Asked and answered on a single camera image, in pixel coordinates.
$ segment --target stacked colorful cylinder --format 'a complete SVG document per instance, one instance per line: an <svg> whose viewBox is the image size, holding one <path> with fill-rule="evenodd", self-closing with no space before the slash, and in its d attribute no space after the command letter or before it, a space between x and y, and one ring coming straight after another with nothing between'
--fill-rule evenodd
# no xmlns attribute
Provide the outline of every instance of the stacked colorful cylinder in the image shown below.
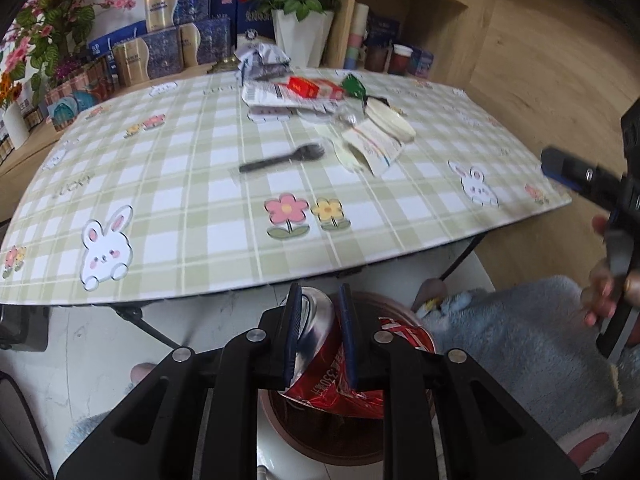
<svg viewBox="0 0 640 480"><path fill-rule="evenodd" d="M356 4L353 10L353 19L349 31L349 41L347 42L347 54L344 58L344 67L347 70L355 70L360 54L360 47L367 30L367 16L369 7L364 4Z"/></svg>

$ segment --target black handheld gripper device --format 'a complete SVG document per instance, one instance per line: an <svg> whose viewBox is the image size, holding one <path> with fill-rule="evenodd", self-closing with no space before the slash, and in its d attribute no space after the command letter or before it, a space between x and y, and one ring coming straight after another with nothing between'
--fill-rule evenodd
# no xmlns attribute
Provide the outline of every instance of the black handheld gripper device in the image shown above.
<svg viewBox="0 0 640 480"><path fill-rule="evenodd" d="M624 299L623 287L630 271L640 269L640 99L620 119L626 174L614 174L549 147L542 151L543 173L610 212L605 231L607 261L615 286L616 312L603 321L596 346L617 363L638 320L640 310Z"/></svg>

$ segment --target table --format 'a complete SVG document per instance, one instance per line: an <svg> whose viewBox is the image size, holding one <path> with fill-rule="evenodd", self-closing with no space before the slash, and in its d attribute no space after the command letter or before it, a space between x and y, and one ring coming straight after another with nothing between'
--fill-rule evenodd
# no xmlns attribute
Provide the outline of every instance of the table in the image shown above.
<svg viewBox="0 0 640 480"><path fill-rule="evenodd" d="M347 72L300 73L339 82ZM242 162L340 128L297 116L253 122L233 73L85 111L20 201L0 249L0 302L134 302L275 283L425 250L570 202L463 91L358 76L417 131L378 179L350 173L333 154L241 177ZM127 133L136 124L145 126Z"/></svg>

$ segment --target metal screw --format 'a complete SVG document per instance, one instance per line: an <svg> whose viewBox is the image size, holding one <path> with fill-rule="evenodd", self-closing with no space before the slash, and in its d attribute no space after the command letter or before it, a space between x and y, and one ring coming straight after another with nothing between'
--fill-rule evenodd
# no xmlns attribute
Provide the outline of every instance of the metal screw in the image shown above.
<svg viewBox="0 0 640 480"><path fill-rule="evenodd" d="M252 343L262 341L265 337L267 337L267 333L261 328L254 328L246 333L246 338Z"/></svg>
<svg viewBox="0 0 640 480"><path fill-rule="evenodd" d="M447 357L452 363L460 364L466 361L466 354L462 350L458 350L457 348L449 350Z"/></svg>
<svg viewBox="0 0 640 480"><path fill-rule="evenodd" d="M171 354L171 357L174 358L174 361L178 361L179 363L187 361L191 357L191 350L188 348L176 348L174 353Z"/></svg>
<svg viewBox="0 0 640 480"><path fill-rule="evenodd" d="M394 335L391 332L386 332L385 330L378 330L373 335L373 339L375 339L378 343L387 344L391 343L394 340Z"/></svg>

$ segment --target gray plush clothing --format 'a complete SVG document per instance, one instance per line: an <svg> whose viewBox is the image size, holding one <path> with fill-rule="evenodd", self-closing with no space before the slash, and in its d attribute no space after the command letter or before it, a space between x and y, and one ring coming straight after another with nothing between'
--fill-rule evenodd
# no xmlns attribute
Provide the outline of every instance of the gray plush clothing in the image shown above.
<svg viewBox="0 0 640 480"><path fill-rule="evenodd" d="M568 278L464 292L418 315L438 352L468 352L555 440L588 420L640 406L638 351L623 356L617 406L612 368L596 349L597 330L583 323L580 288Z"/></svg>

